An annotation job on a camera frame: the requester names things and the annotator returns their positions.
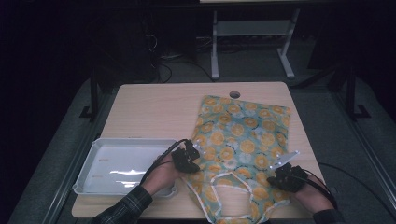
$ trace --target white tray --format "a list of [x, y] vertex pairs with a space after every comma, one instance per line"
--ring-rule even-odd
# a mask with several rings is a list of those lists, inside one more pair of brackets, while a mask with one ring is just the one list
[[[85, 195], [125, 195], [140, 183], [150, 165], [174, 139], [100, 138], [92, 142], [73, 190]], [[170, 197], [176, 186], [155, 194]]]

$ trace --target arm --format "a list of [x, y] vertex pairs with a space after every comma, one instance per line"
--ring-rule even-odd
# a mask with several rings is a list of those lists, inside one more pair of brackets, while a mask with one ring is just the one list
[[[318, 179], [310, 175], [308, 177], [315, 183], [323, 186]], [[345, 223], [342, 214], [335, 210], [332, 203], [317, 189], [305, 184], [302, 189], [297, 191], [294, 195], [308, 211], [313, 213], [313, 218], [317, 224], [342, 224]]]
[[92, 219], [92, 223], [133, 223], [152, 202], [152, 195], [160, 189], [171, 186], [183, 174], [175, 169], [172, 156], [163, 158], [166, 162], [152, 171], [146, 181], [136, 186], [115, 205]]

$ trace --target orange floral pattern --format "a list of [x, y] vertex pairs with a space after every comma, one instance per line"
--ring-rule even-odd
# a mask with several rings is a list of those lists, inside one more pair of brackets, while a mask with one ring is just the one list
[[[266, 214], [288, 199], [284, 191], [270, 187], [268, 169], [277, 155], [287, 152], [290, 109], [242, 100], [205, 96], [192, 141], [199, 144], [201, 171], [186, 176], [193, 200], [212, 223], [260, 223]], [[249, 192], [251, 214], [222, 217], [215, 186]]]

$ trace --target wooden table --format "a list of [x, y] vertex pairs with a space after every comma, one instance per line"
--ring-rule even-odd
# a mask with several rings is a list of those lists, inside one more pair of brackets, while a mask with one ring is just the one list
[[[102, 137], [106, 138], [190, 138], [198, 118], [198, 109], [204, 95], [230, 97], [239, 91], [240, 100], [268, 105], [284, 105], [291, 109], [289, 151], [301, 154], [291, 163], [301, 165], [318, 177], [322, 174], [306, 136], [303, 124], [286, 84], [282, 82], [146, 84], [120, 87], [108, 116]], [[155, 199], [142, 217], [150, 218], [205, 218], [201, 208], [189, 196], [182, 180], [177, 181], [178, 193], [170, 199]], [[227, 194], [225, 213], [244, 212], [240, 197]], [[74, 217], [94, 217], [115, 204], [121, 196], [78, 195], [72, 209]], [[311, 217], [298, 203], [274, 210], [270, 218]]]

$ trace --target person's left hand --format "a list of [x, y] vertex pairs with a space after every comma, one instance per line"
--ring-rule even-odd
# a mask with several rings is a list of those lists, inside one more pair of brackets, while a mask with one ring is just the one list
[[[314, 181], [324, 188], [324, 184], [316, 177], [309, 175], [308, 179]], [[315, 214], [323, 210], [334, 209], [332, 203], [320, 191], [309, 184], [305, 184], [302, 189], [297, 191], [294, 195], [308, 211]]]
[[151, 196], [160, 189], [172, 186], [176, 179], [184, 175], [184, 173], [181, 173], [175, 168], [175, 165], [172, 162], [171, 154], [168, 154], [165, 158], [163, 158], [161, 163], [163, 164], [155, 168], [142, 184], [142, 187]]

